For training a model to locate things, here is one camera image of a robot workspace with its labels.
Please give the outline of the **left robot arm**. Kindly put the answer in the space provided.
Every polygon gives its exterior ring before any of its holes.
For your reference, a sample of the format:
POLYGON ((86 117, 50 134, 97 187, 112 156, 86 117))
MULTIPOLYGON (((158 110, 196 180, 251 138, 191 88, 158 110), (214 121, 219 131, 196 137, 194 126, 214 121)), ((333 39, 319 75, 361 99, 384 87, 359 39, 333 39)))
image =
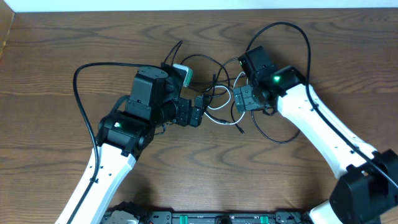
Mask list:
POLYGON ((99 223, 116 190, 132 170, 156 128, 167 123, 197 127, 208 103, 201 97, 181 98, 190 83, 191 68, 162 63, 137 64, 129 95, 122 96, 90 138, 88 165, 57 223, 99 223))

